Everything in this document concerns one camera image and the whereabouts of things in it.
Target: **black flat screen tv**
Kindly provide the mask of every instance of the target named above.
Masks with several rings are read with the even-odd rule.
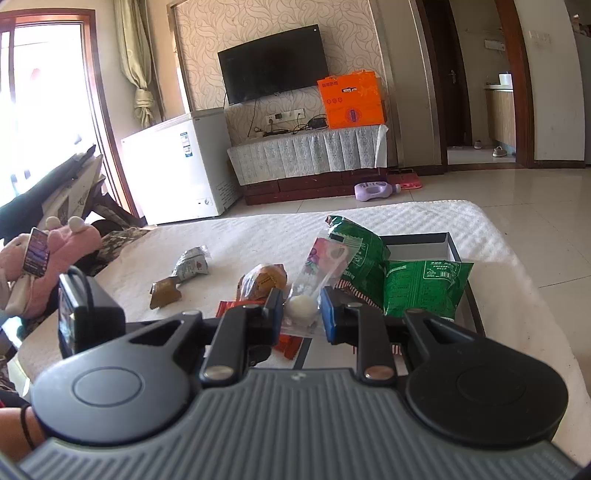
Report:
[[[259,38],[217,56],[230,105],[311,87],[329,74],[318,25]]]

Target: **metal screw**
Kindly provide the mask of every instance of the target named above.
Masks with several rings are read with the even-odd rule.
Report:
[[[394,373],[394,369],[386,365],[373,365],[365,370],[365,378],[368,380],[390,380]]]
[[[213,365],[207,367],[203,376],[210,380],[227,380],[234,374],[234,369],[227,365]]]

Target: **green chip packet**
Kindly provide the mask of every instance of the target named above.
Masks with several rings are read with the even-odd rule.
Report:
[[[401,317],[421,308],[454,319],[473,263],[448,260],[388,261],[384,282],[384,312]]]
[[[329,236],[361,239],[359,252],[353,257],[341,276],[380,308],[384,305],[384,264],[390,256],[388,247],[375,233],[345,217],[329,215]]]

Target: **smartphone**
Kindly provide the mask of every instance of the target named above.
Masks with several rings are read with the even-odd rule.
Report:
[[[49,262],[47,237],[47,233],[43,230],[33,227],[25,253],[25,263],[22,269],[37,278],[41,278],[47,271],[47,263]]]

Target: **purple bottle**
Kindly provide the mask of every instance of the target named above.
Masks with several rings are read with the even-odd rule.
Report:
[[[371,199],[386,199],[392,192],[400,193],[400,185],[390,185],[385,181],[368,181],[355,185],[355,198],[360,202]]]

